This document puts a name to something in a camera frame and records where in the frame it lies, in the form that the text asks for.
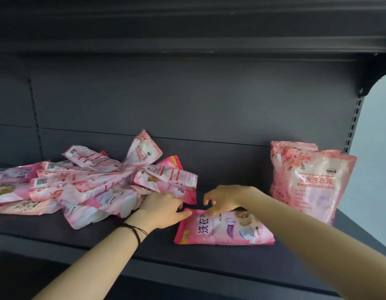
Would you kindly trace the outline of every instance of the yellow label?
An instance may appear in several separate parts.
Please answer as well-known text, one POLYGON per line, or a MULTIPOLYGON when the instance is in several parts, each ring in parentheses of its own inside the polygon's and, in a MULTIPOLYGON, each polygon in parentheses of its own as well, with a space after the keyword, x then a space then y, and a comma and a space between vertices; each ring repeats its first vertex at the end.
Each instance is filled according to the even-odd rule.
POLYGON ((171 160, 172 160, 172 163, 175 167, 178 167, 178 163, 176 163, 176 159, 174 156, 170 156, 171 160))
POLYGON ((181 244, 189 244, 189 243, 188 243, 188 239, 189 239, 189 231, 188 231, 188 230, 185 230, 185 231, 183 232, 181 244))

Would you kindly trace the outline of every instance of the qr code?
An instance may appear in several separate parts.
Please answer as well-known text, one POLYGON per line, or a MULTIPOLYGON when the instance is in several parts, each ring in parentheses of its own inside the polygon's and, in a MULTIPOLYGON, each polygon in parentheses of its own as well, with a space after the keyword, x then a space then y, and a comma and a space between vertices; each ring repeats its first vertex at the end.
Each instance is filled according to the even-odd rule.
POLYGON ((42 185, 42 184, 46 184, 47 183, 47 178, 44 178, 44 179, 38 179, 36 181, 36 185, 42 185))

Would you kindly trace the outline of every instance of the oval black logo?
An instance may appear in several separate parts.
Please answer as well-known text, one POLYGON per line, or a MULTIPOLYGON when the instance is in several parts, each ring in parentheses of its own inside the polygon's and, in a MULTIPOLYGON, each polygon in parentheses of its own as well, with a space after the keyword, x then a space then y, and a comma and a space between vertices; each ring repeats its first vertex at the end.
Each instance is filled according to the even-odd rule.
POLYGON ((328 174, 333 175, 333 174, 336 173, 336 170, 335 170, 334 168, 328 168, 328 169, 326 170, 326 172, 327 172, 328 174))

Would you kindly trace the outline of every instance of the light blue wall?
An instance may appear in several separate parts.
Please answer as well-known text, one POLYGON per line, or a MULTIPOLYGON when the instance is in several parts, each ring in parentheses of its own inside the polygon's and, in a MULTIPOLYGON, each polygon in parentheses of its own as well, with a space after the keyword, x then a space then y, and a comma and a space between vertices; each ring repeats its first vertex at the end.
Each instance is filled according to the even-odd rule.
POLYGON ((386 76, 363 100, 350 155, 358 160, 339 209, 386 246, 386 76))

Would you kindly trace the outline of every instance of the forearm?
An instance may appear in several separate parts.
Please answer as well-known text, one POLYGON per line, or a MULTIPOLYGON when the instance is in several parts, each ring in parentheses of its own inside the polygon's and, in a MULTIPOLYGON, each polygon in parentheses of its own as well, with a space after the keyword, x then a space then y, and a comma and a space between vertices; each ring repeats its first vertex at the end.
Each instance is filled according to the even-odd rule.
POLYGON ((386 299, 386 257, 255 188, 242 207, 347 299, 386 299))
MULTIPOLYGON (((150 232, 150 228, 136 221, 131 224, 150 232)), ((138 234, 143 241, 146 236, 140 231, 138 234)), ((34 300, 104 299, 137 245, 136 236, 130 228, 117 228, 51 282, 34 300)))

